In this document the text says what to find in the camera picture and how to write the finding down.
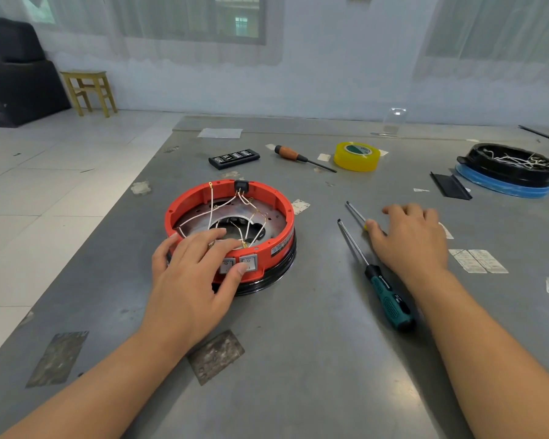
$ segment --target yellow tape roll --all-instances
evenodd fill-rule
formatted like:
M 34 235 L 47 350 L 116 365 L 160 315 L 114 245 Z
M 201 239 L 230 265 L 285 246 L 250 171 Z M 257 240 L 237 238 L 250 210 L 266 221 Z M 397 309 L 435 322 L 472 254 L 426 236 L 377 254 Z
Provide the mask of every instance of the yellow tape roll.
M 373 171 L 381 152 L 366 143 L 344 141 L 336 146 L 334 162 L 350 171 Z

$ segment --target black sofa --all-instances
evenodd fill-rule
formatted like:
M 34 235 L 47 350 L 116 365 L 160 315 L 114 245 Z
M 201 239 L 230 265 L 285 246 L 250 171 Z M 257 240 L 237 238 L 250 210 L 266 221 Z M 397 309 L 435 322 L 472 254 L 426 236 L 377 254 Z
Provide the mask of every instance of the black sofa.
M 70 108 L 33 26 L 0 18 L 0 127 L 17 127 Z

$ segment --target hand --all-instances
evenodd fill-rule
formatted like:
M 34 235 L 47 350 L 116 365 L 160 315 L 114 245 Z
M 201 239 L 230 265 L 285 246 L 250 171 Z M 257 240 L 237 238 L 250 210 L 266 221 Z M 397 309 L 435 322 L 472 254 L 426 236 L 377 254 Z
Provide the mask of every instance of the hand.
M 225 228 L 214 228 L 185 238 L 168 266 L 167 252 L 176 243 L 176 235 L 153 254 L 153 290 L 137 335 L 174 354 L 176 361 L 224 317 L 246 271 L 245 263 L 235 264 L 213 293 L 215 272 L 226 254 L 240 246 L 236 239 L 216 240 L 225 234 Z
M 390 217 L 388 235 L 373 220 L 366 227 L 374 251 L 401 280 L 412 283 L 447 270 L 446 233 L 435 209 L 424 211 L 410 203 L 386 206 L 382 212 Z

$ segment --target wooden stool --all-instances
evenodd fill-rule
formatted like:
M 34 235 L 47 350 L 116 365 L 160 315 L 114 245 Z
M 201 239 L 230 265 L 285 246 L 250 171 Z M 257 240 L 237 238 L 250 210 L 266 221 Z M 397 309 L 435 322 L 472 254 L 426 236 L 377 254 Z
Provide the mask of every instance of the wooden stool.
M 84 98 L 85 107 L 88 108 L 88 111 L 93 111 L 89 102 L 88 91 L 95 91 L 97 93 L 99 102 L 102 103 L 103 114 L 106 118 L 110 117 L 110 112 L 108 110 L 108 106 L 106 105 L 106 98 L 110 100 L 110 104 L 112 105 L 114 112 L 118 112 L 116 109 L 116 103 L 114 103 L 114 97 L 112 96 L 110 84 L 108 83 L 106 71 L 61 71 L 61 75 L 65 79 L 65 84 L 67 85 L 69 95 L 71 96 L 71 102 L 80 117 L 84 116 L 84 112 L 81 110 L 80 101 L 77 98 L 77 95 L 81 95 Z M 77 84 L 79 87 L 73 86 L 73 83 L 71 82 L 72 78 L 77 79 Z M 92 84 L 85 84 L 83 79 L 91 80 Z M 99 83 L 99 79 L 103 80 L 103 85 Z

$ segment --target white curtain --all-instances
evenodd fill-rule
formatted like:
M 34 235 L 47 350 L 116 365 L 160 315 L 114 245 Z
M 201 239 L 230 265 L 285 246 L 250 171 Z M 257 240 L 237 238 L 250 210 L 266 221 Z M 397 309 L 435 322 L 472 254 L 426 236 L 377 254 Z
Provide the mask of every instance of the white curtain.
M 549 84 L 549 0 L 441 0 L 415 70 L 429 78 Z
M 185 64 L 276 64 L 284 0 L 0 0 L 47 52 Z

